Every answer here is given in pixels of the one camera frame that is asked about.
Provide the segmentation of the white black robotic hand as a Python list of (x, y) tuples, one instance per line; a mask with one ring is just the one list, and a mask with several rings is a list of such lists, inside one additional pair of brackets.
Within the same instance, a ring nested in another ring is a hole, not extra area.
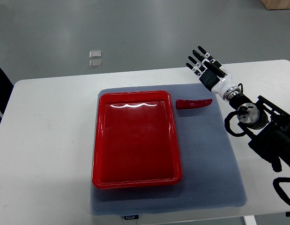
[(219, 96), (229, 96), (236, 91), (236, 84), (228, 70), (200, 45), (197, 48), (202, 54), (196, 50), (193, 50), (192, 53), (198, 61), (192, 56), (188, 56), (194, 66), (188, 62), (186, 66), (199, 77), (200, 82), (209, 91)]

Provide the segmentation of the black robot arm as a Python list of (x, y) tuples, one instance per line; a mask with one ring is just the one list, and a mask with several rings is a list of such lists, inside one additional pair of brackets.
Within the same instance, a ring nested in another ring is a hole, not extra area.
[(236, 85), (229, 71), (201, 46), (192, 53), (187, 67), (206, 89), (234, 109), (224, 119), (226, 131), (234, 137), (248, 136), (249, 147), (275, 172), (282, 171), (281, 162), (290, 167), (290, 115), (262, 96), (252, 102), (243, 93), (243, 85)]

